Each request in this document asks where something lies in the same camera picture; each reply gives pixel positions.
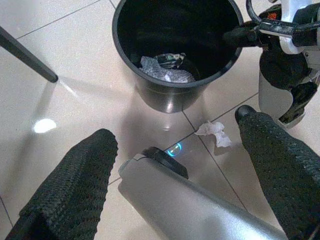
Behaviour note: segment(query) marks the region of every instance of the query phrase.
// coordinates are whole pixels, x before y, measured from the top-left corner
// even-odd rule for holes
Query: tile floor
[[[236,0],[244,19],[245,0]],[[255,6],[262,11],[269,2]],[[184,112],[164,114],[149,108],[137,93],[111,35],[119,0],[2,1],[0,23],[58,75],[57,84],[0,48],[0,239],[4,239],[41,182],[64,154],[99,128],[111,130],[119,152],[95,239],[159,239],[119,194],[118,169],[144,148],[183,145],[176,159],[190,180],[230,203],[280,228],[263,196],[248,153],[241,144],[234,111],[241,104],[258,109],[258,63],[261,50],[244,49],[237,63],[213,82]],[[289,132],[320,154],[319,94],[305,119]],[[56,128],[35,133],[38,121]],[[213,137],[193,133],[205,121],[224,123],[233,141],[216,149]]]

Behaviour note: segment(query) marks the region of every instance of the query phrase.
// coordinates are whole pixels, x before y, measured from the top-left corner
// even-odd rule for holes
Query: black trash can
[[[242,23],[234,0],[121,0],[112,34],[118,53],[135,72],[143,100],[155,110],[175,113],[191,106],[236,62],[241,48],[226,45],[222,37]],[[197,81],[166,82],[139,69],[142,56],[180,53],[186,54]]]

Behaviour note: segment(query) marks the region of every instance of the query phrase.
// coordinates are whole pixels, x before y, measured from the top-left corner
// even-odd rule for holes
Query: glowing blue light
[[[182,145],[181,143],[177,143],[176,145],[174,145],[173,147],[171,147],[167,153],[170,157],[175,157],[177,156],[182,150]]]

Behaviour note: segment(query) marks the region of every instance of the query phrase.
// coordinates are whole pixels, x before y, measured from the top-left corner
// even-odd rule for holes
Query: trash can rim
[[[112,36],[113,36],[113,41],[115,44],[115,48],[117,50],[117,52],[119,53],[120,57],[122,58],[122,60],[125,62],[125,64],[128,65],[128,67],[134,71],[136,74],[138,74],[140,77],[147,79],[148,81],[157,84],[157,85],[161,85],[164,87],[169,87],[169,88],[195,88],[195,87],[199,87],[199,86],[203,86],[203,85],[207,85],[211,82],[213,82],[214,80],[218,79],[219,77],[221,77],[223,74],[225,74],[227,71],[229,71],[231,69],[231,67],[236,63],[237,59],[240,56],[240,53],[242,51],[242,48],[239,47],[236,49],[232,59],[217,73],[215,73],[214,75],[207,77],[205,79],[202,80],[198,80],[198,81],[194,81],[194,82],[189,82],[189,83],[174,83],[174,82],[166,82],[166,81],[162,81],[160,79],[157,79],[155,77],[149,76],[148,74],[144,73],[142,70],[140,70],[138,67],[136,67],[127,57],[127,55],[125,54],[124,50],[121,47],[120,41],[119,41],[119,36],[118,36],[118,20],[119,20],[119,16],[120,16],[120,12],[123,8],[123,6],[125,5],[127,0],[121,0],[118,4],[118,6],[115,9],[114,15],[113,15],[113,20],[112,20]],[[238,7],[238,5],[236,4],[236,2],[234,0],[226,0],[228,1],[236,15],[239,21],[239,24],[242,25],[244,23],[244,19],[242,17],[241,11]]]

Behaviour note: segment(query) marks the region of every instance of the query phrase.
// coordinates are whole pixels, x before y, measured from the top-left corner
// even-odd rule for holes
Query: black metal rod
[[[35,70],[49,82],[55,83],[58,81],[58,76],[50,68],[48,68],[2,27],[0,27],[0,46]]]

